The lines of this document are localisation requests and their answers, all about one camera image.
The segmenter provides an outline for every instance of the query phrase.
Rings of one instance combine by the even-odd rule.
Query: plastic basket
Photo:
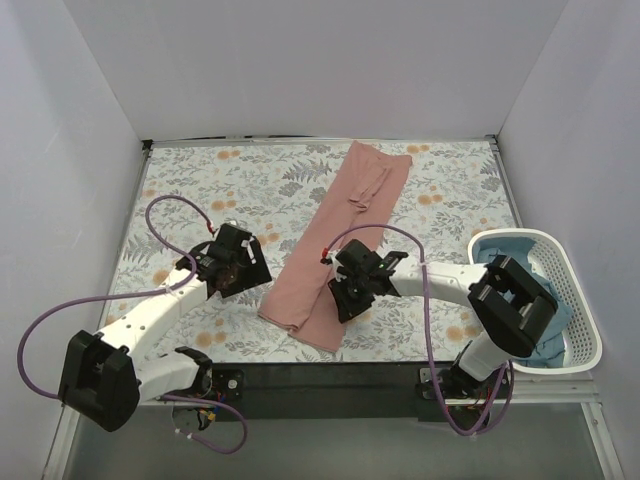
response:
[[[551,235],[539,230],[528,228],[490,230],[479,233],[471,239],[468,247],[471,263],[476,263],[475,255],[480,251],[482,240],[500,237],[527,237],[533,240],[535,245],[528,256],[533,271],[551,280],[562,300],[573,309],[573,317],[563,331],[566,349],[563,366],[532,368],[514,362],[515,369],[537,375],[563,375],[593,368],[602,357],[602,340],[562,245]]]

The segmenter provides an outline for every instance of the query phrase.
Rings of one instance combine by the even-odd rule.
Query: floral tablecloth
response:
[[[155,148],[118,265],[115,291],[138,291],[163,282],[176,255],[148,232],[144,209],[158,195],[183,195],[206,209],[215,224],[235,220],[257,235],[274,278],[304,232],[338,171],[350,142],[266,142],[241,146]],[[413,156],[414,165],[390,223],[417,235],[428,259],[468,263],[466,248],[482,230],[513,227],[507,196],[487,142],[379,142],[389,154]],[[192,246],[207,240],[201,218],[167,201],[152,215],[170,241]],[[404,237],[387,232],[383,249],[416,253]],[[210,299],[184,316],[147,358],[187,345],[214,362],[411,361],[426,358],[422,301],[385,297],[347,325],[336,354],[317,350],[260,319],[256,310],[271,284],[226,300]],[[138,302],[113,302],[107,323]],[[470,310],[431,303],[436,360],[452,360],[480,325]]]

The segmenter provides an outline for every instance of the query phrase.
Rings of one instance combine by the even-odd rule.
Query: teal cloth in basket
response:
[[[489,263],[497,255],[508,255],[527,270],[557,301],[558,311],[542,334],[533,354],[518,361],[526,367],[562,367],[564,361],[564,340],[562,331],[571,321],[573,310],[564,303],[551,281],[533,273],[528,254],[535,242],[526,237],[498,237],[480,240],[473,248],[476,263]]]

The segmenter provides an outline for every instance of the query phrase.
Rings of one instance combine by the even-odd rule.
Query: pink cloth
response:
[[[297,243],[258,314],[314,347],[335,352],[344,325],[327,287],[332,269],[320,263],[322,250],[349,227],[386,223],[402,192],[411,156],[391,156],[353,142],[340,171],[318,211]],[[334,248],[357,237],[370,249],[382,239],[379,228],[362,229],[343,237]]]

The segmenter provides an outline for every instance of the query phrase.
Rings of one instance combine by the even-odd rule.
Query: folded cloth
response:
[[[327,287],[332,269],[320,263],[322,250],[350,227],[388,222],[410,166],[409,155],[391,156],[353,142],[258,314],[288,329],[301,342],[332,352],[338,350],[344,325],[338,321],[338,309]],[[375,250],[382,234],[380,228],[358,230],[343,237],[336,248],[357,237]]]
[[[558,311],[542,334],[533,354],[520,359],[518,363],[527,367],[562,367],[565,351],[562,331],[571,321],[573,310],[562,301],[552,282],[533,272],[528,255],[534,245],[535,242],[526,237],[488,238],[479,242],[480,250],[474,255],[474,261],[489,263],[497,255],[507,255],[522,265],[558,301]]]

